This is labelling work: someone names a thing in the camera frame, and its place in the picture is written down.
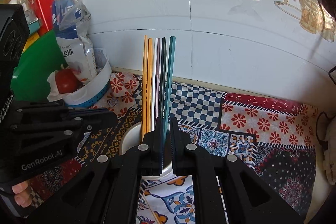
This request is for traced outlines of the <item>person's left hand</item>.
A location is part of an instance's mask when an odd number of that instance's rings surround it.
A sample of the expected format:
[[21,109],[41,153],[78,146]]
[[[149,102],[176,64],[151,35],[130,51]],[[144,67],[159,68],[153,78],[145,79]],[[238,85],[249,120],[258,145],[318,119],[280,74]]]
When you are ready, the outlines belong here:
[[15,202],[21,207],[28,207],[32,203],[31,187],[29,180],[11,187],[14,192]]

